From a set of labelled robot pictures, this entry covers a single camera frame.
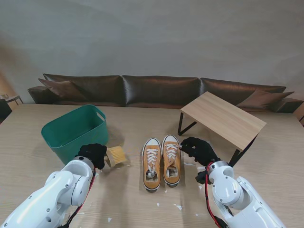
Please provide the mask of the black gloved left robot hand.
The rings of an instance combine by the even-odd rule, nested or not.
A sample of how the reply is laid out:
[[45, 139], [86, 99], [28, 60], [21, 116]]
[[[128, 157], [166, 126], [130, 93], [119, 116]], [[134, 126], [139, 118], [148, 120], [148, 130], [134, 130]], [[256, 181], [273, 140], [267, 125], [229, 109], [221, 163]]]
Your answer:
[[95, 168], [102, 170], [105, 166], [105, 159], [107, 147], [98, 143], [83, 145], [78, 156], [88, 158], [94, 165]]

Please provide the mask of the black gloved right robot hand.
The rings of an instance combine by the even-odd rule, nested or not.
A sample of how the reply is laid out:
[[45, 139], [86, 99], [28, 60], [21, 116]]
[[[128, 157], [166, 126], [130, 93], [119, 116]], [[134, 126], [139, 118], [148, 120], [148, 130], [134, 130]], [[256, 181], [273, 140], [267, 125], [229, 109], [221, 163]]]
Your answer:
[[180, 150], [188, 154], [189, 157], [194, 157], [194, 161], [203, 166], [220, 161], [211, 145], [199, 138], [188, 137], [183, 140], [180, 144]]

